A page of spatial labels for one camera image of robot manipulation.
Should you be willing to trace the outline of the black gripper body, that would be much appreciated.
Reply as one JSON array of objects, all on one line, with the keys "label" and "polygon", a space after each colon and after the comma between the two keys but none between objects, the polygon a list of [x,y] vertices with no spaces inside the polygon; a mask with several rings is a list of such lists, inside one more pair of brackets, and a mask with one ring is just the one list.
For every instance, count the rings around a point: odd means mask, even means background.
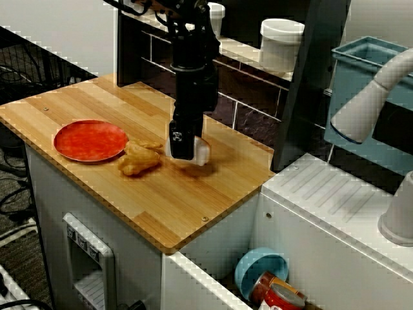
[{"label": "black gripper body", "polygon": [[176,74],[176,101],[172,120],[177,123],[198,123],[205,112],[213,112],[218,98],[218,73],[213,63],[191,68],[171,64]]}]

